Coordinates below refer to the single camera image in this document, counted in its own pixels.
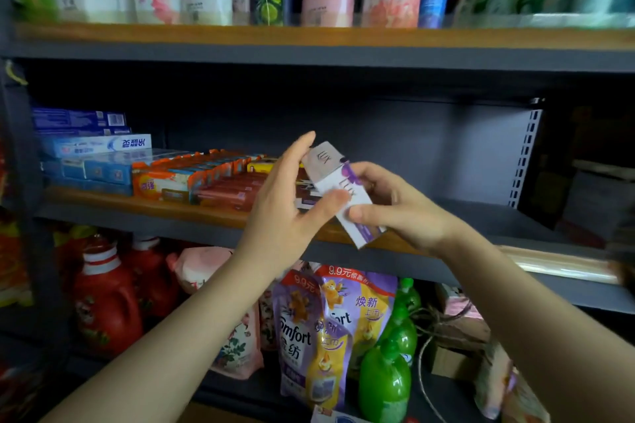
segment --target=yellow package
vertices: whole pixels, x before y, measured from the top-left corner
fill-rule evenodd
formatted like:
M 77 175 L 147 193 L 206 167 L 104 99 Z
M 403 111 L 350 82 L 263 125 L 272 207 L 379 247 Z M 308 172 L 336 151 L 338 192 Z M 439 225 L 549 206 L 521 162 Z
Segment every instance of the yellow package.
M 290 270 L 273 292 L 275 336 L 280 351 L 280 393 L 309 408 L 344 406 L 352 337 L 324 317 L 318 281 Z
M 384 331 L 393 311 L 397 277 L 310 263 L 317 276 L 325 315 L 353 335 L 348 377 L 358 379 L 361 360 Z

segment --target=barcode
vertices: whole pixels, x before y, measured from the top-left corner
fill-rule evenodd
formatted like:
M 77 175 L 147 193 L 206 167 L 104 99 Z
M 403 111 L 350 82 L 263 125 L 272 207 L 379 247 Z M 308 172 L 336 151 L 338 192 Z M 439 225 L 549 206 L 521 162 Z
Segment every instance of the barcode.
M 126 125 L 126 121 L 124 120 L 123 114 L 108 114 L 108 125 L 109 126 Z
M 335 379 L 316 381 L 311 389 L 311 399 L 314 402 L 325 402 L 333 394 Z

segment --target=teddy bear print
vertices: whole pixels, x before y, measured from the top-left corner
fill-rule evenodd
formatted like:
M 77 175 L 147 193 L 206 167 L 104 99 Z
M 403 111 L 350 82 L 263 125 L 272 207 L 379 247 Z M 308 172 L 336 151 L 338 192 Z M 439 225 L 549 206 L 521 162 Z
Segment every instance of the teddy bear print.
M 333 280 L 329 280 L 322 285 L 324 297 L 326 298 L 329 309 L 333 309 L 336 304 L 342 304 L 344 302 L 344 296 L 340 295 L 342 287 L 342 283 L 337 283 L 336 285 Z
M 291 293 L 289 309 L 293 311 L 293 323 L 306 322 L 309 319 L 308 305 L 309 298 L 303 298 L 299 291 Z

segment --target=green bottle cap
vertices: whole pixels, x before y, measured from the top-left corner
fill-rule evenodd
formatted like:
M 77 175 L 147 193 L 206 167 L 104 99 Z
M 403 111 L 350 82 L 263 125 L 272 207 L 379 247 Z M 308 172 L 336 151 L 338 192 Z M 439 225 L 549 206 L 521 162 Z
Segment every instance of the green bottle cap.
M 401 288 L 409 289 L 415 284 L 415 280 L 412 278 L 401 278 Z
M 392 362 L 396 360 L 397 357 L 401 358 L 399 344 L 393 339 L 386 339 L 386 341 L 383 341 L 379 346 L 379 351 L 386 360 L 391 360 Z
M 395 306 L 393 307 L 393 318 L 395 321 L 403 321 L 409 316 L 408 306 L 406 306 L 403 301 L 395 302 Z

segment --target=red laundry detergent bottle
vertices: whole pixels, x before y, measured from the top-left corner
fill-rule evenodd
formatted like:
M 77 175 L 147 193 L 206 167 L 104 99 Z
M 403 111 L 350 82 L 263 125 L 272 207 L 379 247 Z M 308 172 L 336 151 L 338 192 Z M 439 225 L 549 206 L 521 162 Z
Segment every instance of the red laundry detergent bottle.
M 142 315 L 165 318 L 177 306 L 180 287 L 168 268 L 160 242 L 156 236 L 134 234 L 131 251 L 121 259 L 134 272 Z
M 89 238 L 83 258 L 73 291 L 79 330 L 91 347 L 118 355 L 143 335 L 132 272 L 102 235 Z

